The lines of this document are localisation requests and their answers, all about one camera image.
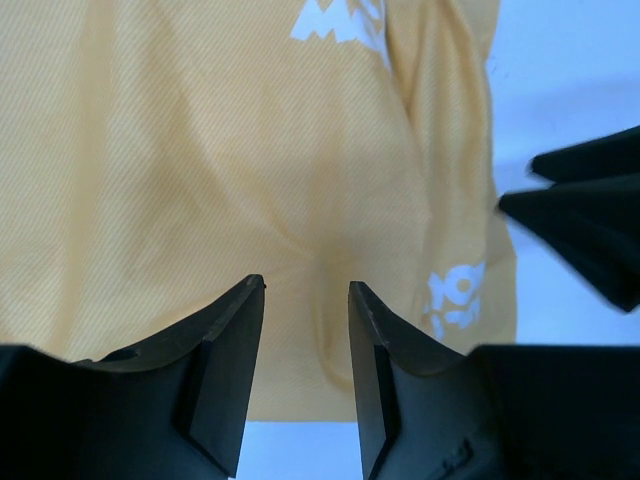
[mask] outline yellow cloth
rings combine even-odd
[[[261,273],[249,418],[283,421],[355,418],[351,280],[461,351],[512,340],[497,7],[0,0],[0,340],[99,358]]]

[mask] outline yellow towel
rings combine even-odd
[[[364,280],[511,341],[484,61],[498,0],[0,0],[0,340],[99,358],[250,273],[249,418],[355,418]]]

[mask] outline white surface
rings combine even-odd
[[[503,0],[487,67],[500,191],[535,185],[525,173],[537,153],[640,124],[638,19],[638,0]],[[609,308],[528,235],[513,238],[521,343],[640,344],[639,314]],[[247,426],[239,480],[361,478],[355,425]]]

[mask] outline white logo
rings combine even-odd
[[[447,273],[444,279],[436,273],[429,277],[431,305],[426,305],[424,313],[431,313],[431,325],[437,340],[444,337],[442,318],[448,324],[465,329],[480,317],[480,296],[478,295],[484,278],[485,264],[458,265]],[[445,300],[459,307],[443,313]]]
[[[372,0],[359,0],[363,8],[356,8],[351,15],[347,0],[333,0],[324,11],[317,0],[307,0],[291,31],[291,38],[306,41],[315,33],[324,39],[333,31],[336,43],[360,42],[370,50],[378,52],[390,70],[384,1],[380,1],[378,8]],[[382,28],[376,29],[375,21],[380,21]]]

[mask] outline letter m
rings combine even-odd
[[[347,1],[333,0],[329,8],[323,11],[317,0],[307,0],[291,31],[291,38],[304,41],[314,33],[320,38],[326,38],[332,30],[336,43],[356,39],[357,32],[353,28]]]

